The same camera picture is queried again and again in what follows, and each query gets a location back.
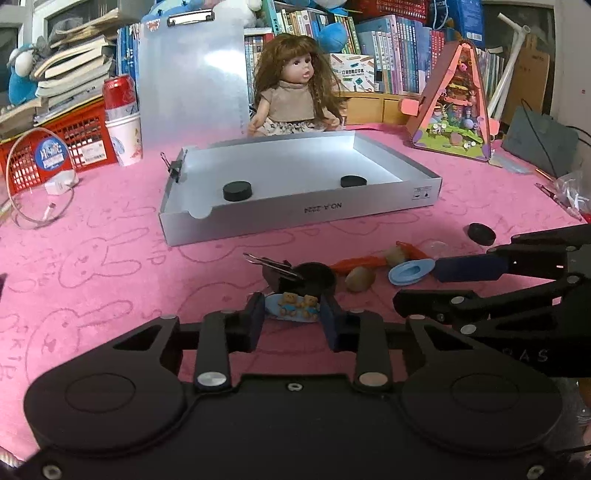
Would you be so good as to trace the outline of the brown haired baby doll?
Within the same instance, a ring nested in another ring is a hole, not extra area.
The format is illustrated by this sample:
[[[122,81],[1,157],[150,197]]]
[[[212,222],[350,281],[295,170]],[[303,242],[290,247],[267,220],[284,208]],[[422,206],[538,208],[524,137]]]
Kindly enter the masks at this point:
[[[256,113],[250,136],[277,136],[342,128],[337,78],[318,42],[280,34],[263,48],[254,75]]]

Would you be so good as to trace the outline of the red soda can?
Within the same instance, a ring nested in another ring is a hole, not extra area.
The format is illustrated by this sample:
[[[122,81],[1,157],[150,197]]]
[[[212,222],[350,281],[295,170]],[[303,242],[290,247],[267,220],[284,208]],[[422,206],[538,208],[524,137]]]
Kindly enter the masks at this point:
[[[112,77],[103,82],[105,115],[108,121],[138,112],[135,83],[129,74]]]

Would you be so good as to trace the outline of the brown acorn nut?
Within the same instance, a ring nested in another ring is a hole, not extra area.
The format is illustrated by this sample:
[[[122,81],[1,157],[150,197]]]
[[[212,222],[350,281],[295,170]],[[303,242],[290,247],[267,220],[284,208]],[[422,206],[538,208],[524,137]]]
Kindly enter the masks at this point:
[[[345,284],[349,292],[361,293],[368,291],[376,281],[376,272],[368,267],[355,267],[346,276]]]

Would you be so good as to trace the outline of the white paper cup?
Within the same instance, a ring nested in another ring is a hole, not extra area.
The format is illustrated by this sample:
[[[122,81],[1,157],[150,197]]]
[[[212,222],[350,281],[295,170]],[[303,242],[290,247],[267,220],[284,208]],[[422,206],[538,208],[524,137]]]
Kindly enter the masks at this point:
[[[118,163],[130,166],[142,159],[140,113],[106,121],[109,137]]]

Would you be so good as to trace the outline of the white plastic pipe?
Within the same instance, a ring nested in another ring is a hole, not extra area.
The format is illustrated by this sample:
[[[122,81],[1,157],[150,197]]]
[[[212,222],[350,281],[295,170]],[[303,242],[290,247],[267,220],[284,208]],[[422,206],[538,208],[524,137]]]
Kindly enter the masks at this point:
[[[528,25],[519,25],[503,13],[499,13],[497,18],[513,30],[509,60],[488,104],[488,116],[499,121],[503,115],[518,56],[527,36],[531,33],[531,28]]]

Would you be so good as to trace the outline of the light blue hair clip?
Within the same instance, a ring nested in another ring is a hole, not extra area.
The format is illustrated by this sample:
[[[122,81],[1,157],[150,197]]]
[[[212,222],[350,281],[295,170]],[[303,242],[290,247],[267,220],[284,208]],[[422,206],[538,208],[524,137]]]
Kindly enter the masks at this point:
[[[420,282],[435,268],[431,258],[410,260],[394,266],[388,273],[388,279],[394,286],[409,286]]]

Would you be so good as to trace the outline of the stack of books left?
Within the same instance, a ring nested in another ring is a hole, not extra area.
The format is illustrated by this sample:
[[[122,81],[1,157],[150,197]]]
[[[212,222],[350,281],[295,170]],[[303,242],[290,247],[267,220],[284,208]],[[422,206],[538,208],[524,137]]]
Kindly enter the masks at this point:
[[[1,29],[1,137],[12,137],[101,95],[115,74],[120,35],[141,10],[126,1],[82,1],[45,19],[45,33],[17,44],[14,29]],[[30,78],[35,98],[20,106],[8,100],[10,53],[25,44],[37,48]]]

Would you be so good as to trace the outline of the orange red crayon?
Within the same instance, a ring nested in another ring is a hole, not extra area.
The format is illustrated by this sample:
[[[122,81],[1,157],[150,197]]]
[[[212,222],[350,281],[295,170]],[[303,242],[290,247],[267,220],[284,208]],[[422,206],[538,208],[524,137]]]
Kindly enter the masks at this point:
[[[329,266],[335,274],[348,275],[349,272],[353,271],[358,267],[366,269],[376,269],[388,266],[388,261],[385,257],[369,255],[363,257],[349,258],[341,260],[335,264]]]

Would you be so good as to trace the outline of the red plastic basket on books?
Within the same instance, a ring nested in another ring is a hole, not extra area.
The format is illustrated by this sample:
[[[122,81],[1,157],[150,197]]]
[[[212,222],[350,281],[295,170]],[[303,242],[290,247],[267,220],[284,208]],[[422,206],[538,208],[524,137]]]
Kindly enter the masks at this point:
[[[349,7],[364,19],[396,15],[425,23],[428,18],[425,0],[358,0],[349,1]]]

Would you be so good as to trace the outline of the pink triangular diorama house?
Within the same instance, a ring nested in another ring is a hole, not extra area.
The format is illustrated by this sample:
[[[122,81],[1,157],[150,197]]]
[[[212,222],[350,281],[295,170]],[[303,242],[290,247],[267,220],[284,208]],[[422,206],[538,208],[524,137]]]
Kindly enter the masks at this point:
[[[399,110],[414,147],[472,160],[492,158],[499,122],[488,114],[476,47],[467,40],[445,45],[418,98],[404,98]]]

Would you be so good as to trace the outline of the black round lid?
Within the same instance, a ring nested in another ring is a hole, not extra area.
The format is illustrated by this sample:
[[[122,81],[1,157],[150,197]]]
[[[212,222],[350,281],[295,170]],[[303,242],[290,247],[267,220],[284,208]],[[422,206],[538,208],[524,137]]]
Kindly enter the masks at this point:
[[[295,280],[294,292],[297,295],[321,298],[335,294],[337,276],[328,265],[307,262],[295,266],[294,272],[300,275],[300,278]]]

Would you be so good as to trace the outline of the red plastic basket left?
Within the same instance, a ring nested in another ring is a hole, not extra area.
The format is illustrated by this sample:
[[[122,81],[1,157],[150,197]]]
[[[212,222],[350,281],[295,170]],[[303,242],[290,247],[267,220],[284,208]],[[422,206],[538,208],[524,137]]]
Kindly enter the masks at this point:
[[[1,142],[1,181],[10,193],[36,187],[60,171],[82,172],[113,164],[104,100],[86,103],[27,136]]]

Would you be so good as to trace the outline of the blue bear hair clip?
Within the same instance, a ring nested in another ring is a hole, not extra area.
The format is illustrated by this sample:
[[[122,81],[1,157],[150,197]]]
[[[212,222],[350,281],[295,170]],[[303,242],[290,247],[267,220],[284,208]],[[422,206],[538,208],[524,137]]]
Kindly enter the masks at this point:
[[[264,306],[270,317],[281,321],[314,323],[320,319],[320,301],[311,295],[270,294],[266,296]]]

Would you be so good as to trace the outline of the black binder clip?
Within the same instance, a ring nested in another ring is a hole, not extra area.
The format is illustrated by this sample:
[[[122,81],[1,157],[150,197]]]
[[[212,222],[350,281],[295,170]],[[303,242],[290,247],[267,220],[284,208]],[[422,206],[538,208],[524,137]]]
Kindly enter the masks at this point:
[[[284,287],[304,280],[304,277],[300,273],[297,273],[294,267],[286,261],[278,262],[267,257],[257,257],[246,252],[243,252],[242,256],[250,264],[259,265],[263,268],[263,278],[274,293],[281,293]]]
[[[163,151],[160,152],[160,159],[164,162],[169,178],[175,183],[179,182],[182,165],[186,156],[186,150],[181,148],[174,161],[170,161]]]

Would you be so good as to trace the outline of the black cap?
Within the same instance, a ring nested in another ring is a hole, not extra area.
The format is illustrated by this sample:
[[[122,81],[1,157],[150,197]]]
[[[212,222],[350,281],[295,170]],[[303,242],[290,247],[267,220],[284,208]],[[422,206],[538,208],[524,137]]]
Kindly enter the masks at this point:
[[[481,246],[492,246],[497,238],[493,229],[481,223],[471,223],[466,233],[473,242]]]
[[[252,197],[252,184],[249,181],[232,181],[222,187],[222,196],[228,202],[245,201]]]
[[[342,188],[366,186],[368,181],[359,175],[345,175],[339,180]]]

